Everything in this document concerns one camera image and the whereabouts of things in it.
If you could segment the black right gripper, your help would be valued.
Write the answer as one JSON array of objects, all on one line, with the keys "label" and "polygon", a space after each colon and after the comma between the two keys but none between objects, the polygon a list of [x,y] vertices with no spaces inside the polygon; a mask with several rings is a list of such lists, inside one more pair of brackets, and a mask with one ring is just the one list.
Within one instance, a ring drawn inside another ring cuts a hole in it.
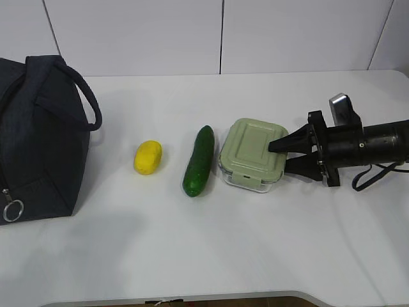
[{"label": "black right gripper", "polygon": [[[285,173],[300,175],[321,182],[327,178],[329,187],[340,186],[339,168],[365,165],[363,126],[355,111],[336,111],[337,125],[327,127],[322,112],[308,114],[308,123],[297,131],[271,141],[268,151],[274,153],[293,152],[301,155],[286,161]],[[314,131],[318,152],[312,153],[310,132]]]}]

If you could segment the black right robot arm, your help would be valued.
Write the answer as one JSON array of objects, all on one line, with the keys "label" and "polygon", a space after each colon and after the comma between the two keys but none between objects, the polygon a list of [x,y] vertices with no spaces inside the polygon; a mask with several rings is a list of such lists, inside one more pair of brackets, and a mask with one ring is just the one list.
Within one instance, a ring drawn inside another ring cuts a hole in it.
[{"label": "black right robot arm", "polygon": [[339,169],[356,166],[382,170],[363,184],[363,171],[355,176],[351,186],[359,192],[375,184],[397,167],[408,162],[408,121],[363,126],[357,114],[352,123],[327,127],[321,111],[308,114],[308,122],[292,134],[271,141],[273,153],[298,153],[286,161],[285,173],[326,180],[329,187],[339,187]]}]

